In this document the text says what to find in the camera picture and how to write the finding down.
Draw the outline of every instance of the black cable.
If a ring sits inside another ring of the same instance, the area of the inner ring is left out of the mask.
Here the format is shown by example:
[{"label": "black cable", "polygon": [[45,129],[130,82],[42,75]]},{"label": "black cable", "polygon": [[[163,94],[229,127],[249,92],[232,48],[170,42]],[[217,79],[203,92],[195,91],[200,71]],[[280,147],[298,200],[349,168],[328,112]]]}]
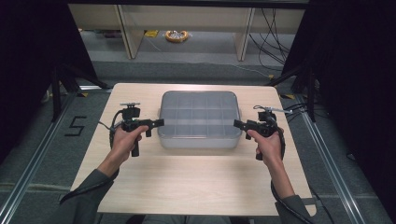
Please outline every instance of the black cable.
[{"label": "black cable", "polygon": [[252,39],[253,43],[256,45],[256,47],[260,50],[260,52],[262,51],[262,52],[266,53],[268,56],[270,56],[271,58],[273,58],[274,60],[276,60],[279,63],[282,63],[282,64],[285,63],[281,59],[276,57],[273,53],[271,53],[270,51],[268,51],[267,49],[262,47],[265,42],[263,42],[261,45],[259,45],[259,43],[256,42],[256,40],[253,38],[253,36],[251,34],[249,34],[249,36]]},{"label": "black cable", "polygon": [[[120,113],[122,113],[122,110],[119,110],[119,111],[116,113],[116,115],[114,116],[114,118],[113,118],[113,120],[112,120],[112,122],[111,122],[111,126],[110,126],[109,128],[108,128],[104,123],[102,123],[101,121],[99,121],[99,123],[105,125],[105,127],[106,127],[107,129],[109,129],[109,132],[110,132],[110,135],[109,135],[110,148],[113,148],[114,134],[115,134],[116,128],[117,128],[117,126],[118,126],[118,125],[115,126],[115,122],[116,122],[117,116],[118,116]],[[119,171],[120,171],[120,169],[117,170],[117,172],[116,172],[113,176],[117,176],[117,175],[119,174]],[[107,184],[110,183],[111,181],[112,181],[112,178],[109,178],[108,180],[99,182],[99,183],[97,183],[97,184],[95,184],[95,185],[88,186],[88,187],[83,188],[83,189],[75,189],[75,190],[73,190],[73,191],[67,193],[66,195],[64,195],[64,196],[62,197],[61,201],[60,201],[60,204],[64,203],[66,200],[69,200],[69,199],[71,199],[71,198],[73,198],[73,197],[76,197],[76,196],[78,196],[78,195],[80,195],[80,194],[84,194],[84,193],[87,193],[87,192],[89,192],[89,191],[92,191],[92,190],[95,190],[95,189],[99,189],[99,188],[101,188],[102,186],[107,185]]]},{"label": "black cable", "polygon": [[298,117],[301,114],[302,114],[302,112],[299,112],[297,114],[293,114],[294,116],[291,119],[288,120],[288,123],[290,123],[292,120],[294,120],[296,117]]},{"label": "black cable", "polygon": [[[277,131],[278,131],[278,133],[279,133],[279,139],[280,139],[280,142],[281,142],[281,144],[280,144],[280,145],[281,145],[280,156],[281,156],[281,159],[283,160],[283,157],[284,157],[284,155],[285,155],[285,147],[286,147],[285,138],[284,138],[283,132],[282,132],[282,130],[281,130],[280,128],[277,128]],[[288,210],[292,215],[294,215],[295,217],[297,217],[298,219],[300,219],[303,223],[308,223],[308,224],[311,224],[311,223],[312,223],[308,218],[304,217],[304,216],[301,215],[300,213],[296,212],[294,209],[290,208],[287,204],[285,204],[285,203],[282,201],[282,199],[280,199],[279,195],[278,195],[277,192],[276,192],[276,189],[275,189],[275,186],[274,186],[274,183],[273,183],[272,180],[271,180],[271,191],[272,191],[272,193],[273,193],[274,198],[276,199],[276,201],[279,202],[279,203],[280,203],[286,210]]]},{"label": "black cable", "polygon": [[297,106],[297,107],[294,107],[293,109],[292,109],[292,111],[294,112],[294,110],[297,110],[297,109],[302,109],[302,108],[305,108],[306,107],[306,105],[299,105],[299,106]]},{"label": "black cable", "polygon": [[[275,47],[275,46],[270,45],[269,43],[268,43],[268,44],[269,44],[270,46],[272,46],[274,49],[279,49],[279,51],[280,51],[281,55],[283,56],[284,60],[286,60],[286,56],[285,56],[285,54],[284,54],[283,49],[286,49],[288,52],[289,52],[290,50],[289,50],[288,48],[286,48],[285,46],[283,46],[283,45],[280,43],[279,38],[278,38],[278,36],[277,36],[277,29],[276,29],[276,10],[273,8],[273,21],[272,21],[271,25],[270,25],[270,23],[269,23],[267,17],[265,16],[265,13],[264,13],[264,10],[263,10],[263,9],[262,9],[262,15],[264,16],[265,21],[266,21],[266,23],[267,23],[267,25],[268,25],[268,29],[269,29],[269,33],[268,33],[268,34],[271,34],[271,35],[273,36],[274,40],[275,40],[276,43],[278,44],[278,48]],[[274,25],[275,30],[276,30],[276,33],[275,33],[275,34],[274,34],[273,29],[272,29],[273,25]]]},{"label": "black cable", "polygon": [[99,214],[99,218],[96,220],[96,224],[100,224],[102,222],[103,213]]},{"label": "black cable", "polygon": [[[312,193],[314,193],[315,197],[317,197],[317,199],[323,204],[323,201],[320,199],[319,195],[314,191],[314,189],[312,189],[312,187],[309,184],[308,184],[308,187],[309,187],[309,189],[311,189]],[[323,209],[326,212],[327,216],[329,217],[330,222],[334,223],[334,219],[332,219],[332,215],[330,214],[327,207],[323,205]]]},{"label": "black cable", "polygon": [[270,67],[265,66],[265,65],[262,63],[261,54],[262,54],[262,51],[261,51],[260,48],[259,48],[259,62],[260,62],[260,64],[262,65],[262,67],[264,67],[264,68],[266,68],[266,69],[269,69],[269,70],[278,71],[278,72],[281,72],[281,71],[282,71],[282,70],[279,70],[279,69],[270,68]]},{"label": "black cable", "polygon": [[[113,176],[117,176],[119,174],[119,171],[120,171],[120,169],[117,170],[117,172]],[[103,187],[104,185],[107,185],[111,181],[113,181],[112,178],[109,178],[108,180],[99,182],[99,183],[97,183],[95,185],[91,185],[91,186],[88,186],[88,187],[83,188],[83,189],[75,189],[75,190],[67,193],[66,195],[64,195],[62,197],[61,201],[59,202],[59,204],[62,204],[65,201],[67,201],[67,200],[69,200],[69,199],[71,199],[73,197],[76,197],[76,196],[78,196],[80,194],[84,194],[84,193],[87,193],[89,191],[92,191],[92,190],[95,190],[95,189],[99,189],[99,188]]]},{"label": "black cable", "polygon": [[284,108],[284,110],[293,110],[292,108],[295,107],[295,106],[297,106],[297,105],[306,105],[306,103],[300,103],[300,104],[290,105],[290,106]]},{"label": "black cable", "polygon": [[268,35],[269,35],[269,34],[270,34],[270,33],[268,33],[267,36],[266,36],[265,38],[262,36],[262,34],[259,34],[259,35],[260,35],[260,37],[262,38],[262,41],[264,41],[268,46],[270,46],[270,47],[273,48],[273,49],[279,49],[279,48],[277,48],[276,46],[274,46],[274,45],[270,44],[269,42],[267,42],[267,38],[268,38]]}]

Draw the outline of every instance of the clear plastic container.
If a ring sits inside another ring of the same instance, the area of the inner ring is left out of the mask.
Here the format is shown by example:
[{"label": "clear plastic container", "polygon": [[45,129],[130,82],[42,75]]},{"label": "clear plastic container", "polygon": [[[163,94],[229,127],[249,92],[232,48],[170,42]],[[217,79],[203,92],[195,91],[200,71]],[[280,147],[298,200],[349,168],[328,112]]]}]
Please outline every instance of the clear plastic container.
[{"label": "clear plastic container", "polygon": [[236,95],[231,91],[168,91],[163,95],[158,128],[163,147],[233,148],[241,130]]}]

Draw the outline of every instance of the vr controller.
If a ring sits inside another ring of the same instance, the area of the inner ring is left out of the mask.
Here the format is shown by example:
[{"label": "vr controller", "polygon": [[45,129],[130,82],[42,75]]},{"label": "vr controller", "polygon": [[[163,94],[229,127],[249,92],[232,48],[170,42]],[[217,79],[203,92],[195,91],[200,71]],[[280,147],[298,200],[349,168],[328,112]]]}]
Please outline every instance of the vr controller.
[{"label": "vr controller", "polygon": [[[242,131],[247,132],[248,130],[254,130],[257,133],[259,133],[263,137],[269,137],[271,136],[274,132],[278,131],[277,123],[276,123],[276,115],[272,111],[281,111],[285,113],[291,113],[291,111],[285,111],[285,110],[279,110],[279,109],[274,109],[272,107],[262,107],[259,105],[256,105],[253,107],[254,109],[264,109],[262,112],[259,113],[259,122],[250,120],[248,119],[246,123],[244,123],[241,120],[235,119],[233,121],[233,126],[236,128],[239,128]],[[246,134],[246,139],[250,140],[251,136]],[[262,154],[256,154],[256,160],[262,161]]]},{"label": "vr controller", "polygon": [[[125,104],[120,104],[120,105],[126,105],[127,107],[120,110],[117,112],[113,119],[113,129],[112,131],[110,130],[110,145],[112,146],[112,141],[113,141],[113,136],[115,133],[115,127],[121,126],[121,128],[125,132],[132,132],[136,128],[147,125],[148,130],[146,131],[146,137],[151,137],[151,130],[153,128],[157,128],[160,126],[164,125],[163,119],[156,119],[156,120],[151,120],[151,119],[136,119],[139,118],[140,116],[140,108],[135,107],[136,105],[140,105],[139,103],[125,103]],[[114,126],[114,120],[116,119],[118,114],[122,114],[122,121]],[[134,150],[131,151],[131,156],[132,157],[138,157],[139,156],[139,142],[137,139],[134,141]]]}]

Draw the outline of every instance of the tabletop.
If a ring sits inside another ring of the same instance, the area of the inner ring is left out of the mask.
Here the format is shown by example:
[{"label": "tabletop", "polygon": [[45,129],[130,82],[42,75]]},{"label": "tabletop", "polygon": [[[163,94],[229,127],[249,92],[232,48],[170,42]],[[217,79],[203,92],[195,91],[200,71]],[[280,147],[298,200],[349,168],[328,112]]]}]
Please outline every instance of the tabletop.
[{"label": "tabletop", "polygon": [[[140,119],[158,119],[167,91],[232,91],[241,120],[258,119],[254,105],[282,108],[276,89],[261,86],[119,83],[115,85],[100,121],[111,124],[124,108],[138,102]],[[312,195],[306,182],[286,117],[274,112],[284,129],[285,167],[296,194]],[[124,214],[179,214],[219,216],[277,216],[270,190],[271,177],[262,161],[256,161],[254,140],[242,133],[235,148],[164,148],[156,130],[139,142],[140,156],[120,168],[113,187],[98,212]],[[96,127],[72,189],[85,179],[109,151],[108,130]],[[316,207],[307,206],[313,216]]]}]

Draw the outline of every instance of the aluminum rail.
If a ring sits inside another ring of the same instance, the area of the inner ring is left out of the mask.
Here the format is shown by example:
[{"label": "aluminum rail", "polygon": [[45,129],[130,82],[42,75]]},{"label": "aluminum rail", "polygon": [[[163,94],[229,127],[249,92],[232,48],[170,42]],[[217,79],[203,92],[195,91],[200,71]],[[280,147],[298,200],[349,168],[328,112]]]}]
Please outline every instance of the aluminum rail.
[{"label": "aluminum rail", "polygon": [[35,154],[33,155],[32,159],[30,159],[29,164],[26,166],[18,182],[15,184],[14,189],[8,195],[6,202],[3,203],[0,210],[0,220],[2,224],[9,223],[9,221],[12,219],[23,198],[24,193],[28,189],[29,184],[35,175],[35,172],[38,170],[38,167],[44,159],[44,156],[46,155],[47,150],[50,147],[56,131],[62,123],[64,114],[66,113],[67,109],[76,98],[76,96],[76,93],[69,93],[65,97],[63,103],[64,109],[62,110],[59,117],[49,126],[44,138],[40,142],[40,145],[35,150]]},{"label": "aluminum rail", "polygon": [[[302,104],[304,102],[304,99],[301,95],[297,95],[296,100],[298,104]],[[358,207],[358,204],[353,198],[346,181],[341,175],[340,170],[338,169],[334,159],[332,158],[330,150],[327,148],[326,143],[324,142],[320,131],[318,130],[317,124],[315,122],[312,122],[311,118],[309,118],[307,113],[302,113],[302,115],[304,118],[304,122],[308,127],[312,138],[314,139],[320,157],[323,159],[324,165],[330,175],[330,178],[332,179],[332,182],[334,183],[335,189],[340,196],[341,202],[343,203],[351,222],[366,223],[361,214],[361,210]]]}]

